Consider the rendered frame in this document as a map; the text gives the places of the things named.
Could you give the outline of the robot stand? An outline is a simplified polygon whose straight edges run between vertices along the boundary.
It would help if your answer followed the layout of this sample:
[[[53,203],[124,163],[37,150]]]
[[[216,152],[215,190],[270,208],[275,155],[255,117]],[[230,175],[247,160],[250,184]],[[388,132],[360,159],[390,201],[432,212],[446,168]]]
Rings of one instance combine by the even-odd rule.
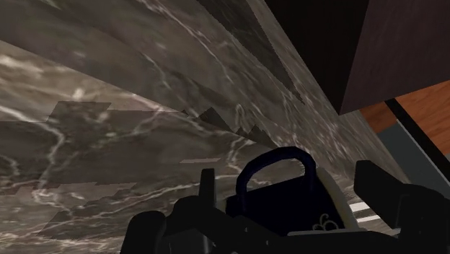
[[[450,0],[265,0],[342,115],[450,80]]]

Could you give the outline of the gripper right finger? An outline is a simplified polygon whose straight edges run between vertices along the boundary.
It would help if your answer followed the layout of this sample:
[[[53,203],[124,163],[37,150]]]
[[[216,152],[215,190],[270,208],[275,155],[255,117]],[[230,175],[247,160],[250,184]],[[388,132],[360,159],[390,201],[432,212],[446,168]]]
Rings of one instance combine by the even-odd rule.
[[[387,254],[448,254],[450,200],[436,190],[406,184],[369,160],[356,163],[355,193],[392,229]]]

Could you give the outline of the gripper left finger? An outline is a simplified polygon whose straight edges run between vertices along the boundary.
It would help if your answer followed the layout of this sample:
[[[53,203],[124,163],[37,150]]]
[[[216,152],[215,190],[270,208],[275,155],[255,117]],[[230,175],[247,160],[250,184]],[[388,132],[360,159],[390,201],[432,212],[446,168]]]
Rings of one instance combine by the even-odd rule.
[[[212,241],[214,254],[252,254],[252,239],[244,227],[216,207],[215,171],[204,169],[198,195],[179,199],[172,213],[144,211],[132,217],[120,254],[159,254],[163,237],[196,229]]]

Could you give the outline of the dark blue mug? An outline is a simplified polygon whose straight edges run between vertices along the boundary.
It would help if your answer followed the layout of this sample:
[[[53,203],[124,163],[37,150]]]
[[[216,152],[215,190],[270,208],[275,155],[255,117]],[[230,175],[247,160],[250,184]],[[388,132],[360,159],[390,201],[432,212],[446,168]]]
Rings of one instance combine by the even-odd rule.
[[[247,189],[256,172],[290,159],[303,164],[303,175]],[[359,229],[338,184],[326,170],[316,168],[309,153],[296,146],[278,147],[248,162],[237,177],[235,191],[235,195],[226,199],[225,213],[231,217],[245,216],[280,236]]]

